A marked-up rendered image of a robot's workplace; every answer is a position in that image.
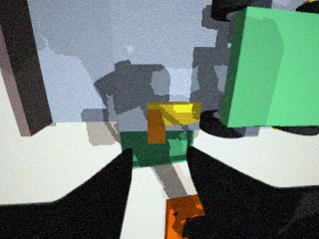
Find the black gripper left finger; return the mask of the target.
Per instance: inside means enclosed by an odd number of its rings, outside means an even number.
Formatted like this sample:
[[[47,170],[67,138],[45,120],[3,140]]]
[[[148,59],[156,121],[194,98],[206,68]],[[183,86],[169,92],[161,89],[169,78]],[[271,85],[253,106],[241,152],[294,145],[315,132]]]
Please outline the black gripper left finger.
[[[1,204],[0,239],[120,239],[132,172],[126,148],[58,200]]]

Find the green tray floor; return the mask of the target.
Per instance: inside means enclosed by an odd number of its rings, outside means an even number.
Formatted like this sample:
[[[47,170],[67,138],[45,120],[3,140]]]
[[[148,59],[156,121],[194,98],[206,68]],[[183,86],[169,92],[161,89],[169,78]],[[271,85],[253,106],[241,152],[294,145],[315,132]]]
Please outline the green tray floor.
[[[166,130],[165,143],[148,143],[147,131],[123,134],[125,149],[133,150],[133,161],[186,154],[188,130]]]

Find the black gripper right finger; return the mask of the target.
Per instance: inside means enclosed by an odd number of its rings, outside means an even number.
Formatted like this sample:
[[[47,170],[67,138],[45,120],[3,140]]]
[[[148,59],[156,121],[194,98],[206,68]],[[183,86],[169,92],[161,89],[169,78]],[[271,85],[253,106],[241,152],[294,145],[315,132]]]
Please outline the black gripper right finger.
[[[277,187],[188,146],[186,161],[214,239],[286,239],[319,215],[319,185]]]

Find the green tray rim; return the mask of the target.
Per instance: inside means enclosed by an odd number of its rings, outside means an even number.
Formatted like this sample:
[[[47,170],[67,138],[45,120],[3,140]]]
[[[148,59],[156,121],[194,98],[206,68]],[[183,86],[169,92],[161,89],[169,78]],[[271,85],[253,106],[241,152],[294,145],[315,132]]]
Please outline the green tray rim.
[[[128,132],[128,131],[120,131],[122,151],[125,150],[123,132]],[[193,146],[193,137],[194,137],[194,130],[189,130],[187,135],[187,146]],[[179,163],[179,162],[186,162],[186,154],[133,161],[133,169]]]

